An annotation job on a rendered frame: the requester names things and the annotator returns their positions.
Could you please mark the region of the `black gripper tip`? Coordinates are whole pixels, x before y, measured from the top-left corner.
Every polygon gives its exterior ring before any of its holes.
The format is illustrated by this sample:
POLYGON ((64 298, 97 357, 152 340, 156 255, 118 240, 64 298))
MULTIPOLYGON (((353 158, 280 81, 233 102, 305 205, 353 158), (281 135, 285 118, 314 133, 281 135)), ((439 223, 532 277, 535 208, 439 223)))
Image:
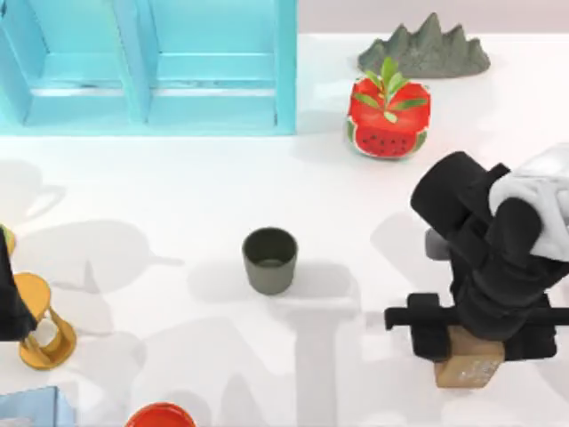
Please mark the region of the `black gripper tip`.
POLYGON ((36 327, 36 319, 16 287, 4 230, 0 228, 0 342, 22 341, 36 327))

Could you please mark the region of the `orange hourglass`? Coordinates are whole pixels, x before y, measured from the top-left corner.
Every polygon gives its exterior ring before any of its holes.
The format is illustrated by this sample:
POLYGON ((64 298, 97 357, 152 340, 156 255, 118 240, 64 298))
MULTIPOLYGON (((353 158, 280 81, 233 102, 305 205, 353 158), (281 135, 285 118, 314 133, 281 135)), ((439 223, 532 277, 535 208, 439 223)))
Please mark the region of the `orange hourglass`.
POLYGON ((29 367, 52 370, 66 362, 76 349, 76 331, 52 307, 52 290, 41 277, 30 272, 14 275, 22 301, 40 327, 20 340, 20 358, 29 367))

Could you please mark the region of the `wooden block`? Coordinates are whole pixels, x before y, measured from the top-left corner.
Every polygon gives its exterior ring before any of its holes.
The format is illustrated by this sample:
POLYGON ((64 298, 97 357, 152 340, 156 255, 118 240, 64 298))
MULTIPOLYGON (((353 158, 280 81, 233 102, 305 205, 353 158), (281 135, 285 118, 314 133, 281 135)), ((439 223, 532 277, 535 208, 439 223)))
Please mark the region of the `wooden block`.
POLYGON ((435 382, 443 389, 480 389, 505 361, 503 342, 475 337, 461 326, 449 326, 450 356, 434 364, 435 382))

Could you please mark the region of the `green and yellow object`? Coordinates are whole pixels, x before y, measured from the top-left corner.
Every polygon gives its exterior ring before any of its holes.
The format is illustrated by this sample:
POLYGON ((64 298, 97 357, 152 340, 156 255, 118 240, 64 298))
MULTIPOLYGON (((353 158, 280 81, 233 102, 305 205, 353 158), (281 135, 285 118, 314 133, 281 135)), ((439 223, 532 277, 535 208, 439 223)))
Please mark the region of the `green and yellow object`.
POLYGON ((16 239, 13 232, 6 226, 0 223, 0 229, 4 233, 4 240, 6 243, 7 251, 9 255, 12 255, 16 246, 16 239))

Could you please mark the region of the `dark green cup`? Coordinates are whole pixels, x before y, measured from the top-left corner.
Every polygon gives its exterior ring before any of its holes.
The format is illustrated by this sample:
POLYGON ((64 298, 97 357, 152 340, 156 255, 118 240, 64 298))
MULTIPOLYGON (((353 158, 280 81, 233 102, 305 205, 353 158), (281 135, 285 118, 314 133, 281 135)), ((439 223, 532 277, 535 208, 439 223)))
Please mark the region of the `dark green cup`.
POLYGON ((296 239, 286 230, 264 227, 250 233, 242 244, 250 286, 264 295, 285 292, 293 282, 298 250, 296 239))

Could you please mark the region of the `pale grey rounded box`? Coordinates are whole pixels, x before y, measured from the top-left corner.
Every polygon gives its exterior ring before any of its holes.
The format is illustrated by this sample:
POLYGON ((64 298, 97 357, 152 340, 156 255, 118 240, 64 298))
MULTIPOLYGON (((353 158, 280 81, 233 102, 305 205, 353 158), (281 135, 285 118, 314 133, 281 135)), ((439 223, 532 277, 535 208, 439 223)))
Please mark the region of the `pale grey rounded box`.
POLYGON ((432 228, 425 233, 425 254, 433 261, 450 260, 448 242, 432 228))

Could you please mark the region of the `light blue rack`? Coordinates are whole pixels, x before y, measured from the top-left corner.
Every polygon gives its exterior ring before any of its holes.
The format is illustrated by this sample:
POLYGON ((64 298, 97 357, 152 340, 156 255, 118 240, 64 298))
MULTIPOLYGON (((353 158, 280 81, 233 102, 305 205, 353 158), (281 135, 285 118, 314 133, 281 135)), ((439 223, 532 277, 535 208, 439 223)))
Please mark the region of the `light blue rack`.
POLYGON ((298 0, 0 0, 0 135, 296 129, 298 0))

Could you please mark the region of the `watermelon plant pot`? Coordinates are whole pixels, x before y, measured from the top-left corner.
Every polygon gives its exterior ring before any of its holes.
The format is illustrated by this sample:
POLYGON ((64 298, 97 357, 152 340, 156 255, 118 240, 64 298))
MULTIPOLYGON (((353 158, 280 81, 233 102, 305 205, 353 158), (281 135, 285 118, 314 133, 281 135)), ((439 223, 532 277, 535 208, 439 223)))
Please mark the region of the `watermelon plant pot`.
POLYGON ((430 113, 428 88, 404 77, 398 63, 388 57, 379 72, 367 70, 353 84, 347 136, 368 157, 402 159, 426 141, 430 113))

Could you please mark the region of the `red bowl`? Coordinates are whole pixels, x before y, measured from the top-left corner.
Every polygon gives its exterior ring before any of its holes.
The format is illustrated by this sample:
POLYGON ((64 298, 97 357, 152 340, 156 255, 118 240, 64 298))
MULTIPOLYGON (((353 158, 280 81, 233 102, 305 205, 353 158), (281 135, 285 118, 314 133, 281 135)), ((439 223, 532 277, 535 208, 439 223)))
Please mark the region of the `red bowl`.
POLYGON ((124 427, 196 427, 182 407, 170 402, 156 402, 141 407, 124 427))

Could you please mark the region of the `grey mountain ornament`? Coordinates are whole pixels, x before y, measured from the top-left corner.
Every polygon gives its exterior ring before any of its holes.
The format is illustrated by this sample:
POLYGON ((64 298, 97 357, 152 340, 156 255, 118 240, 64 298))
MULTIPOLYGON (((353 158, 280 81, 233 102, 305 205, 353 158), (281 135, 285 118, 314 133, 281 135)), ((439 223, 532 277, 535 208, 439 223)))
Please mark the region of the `grey mountain ornament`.
POLYGON ((461 24, 443 31, 434 12, 415 31, 401 24, 389 38, 376 38, 358 55, 357 67, 378 72, 388 57, 404 77, 419 79, 471 77, 491 67, 478 38, 468 39, 461 24))

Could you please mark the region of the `light blue box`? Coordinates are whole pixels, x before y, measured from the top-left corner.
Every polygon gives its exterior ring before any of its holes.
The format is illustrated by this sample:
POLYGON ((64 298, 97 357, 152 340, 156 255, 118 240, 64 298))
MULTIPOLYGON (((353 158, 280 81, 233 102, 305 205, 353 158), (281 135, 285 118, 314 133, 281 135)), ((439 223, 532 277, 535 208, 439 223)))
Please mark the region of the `light blue box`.
POLYGON ((56 386, 0 395, 4 419, 29 420, 29 427, 76 427, 76 411, 56 386))

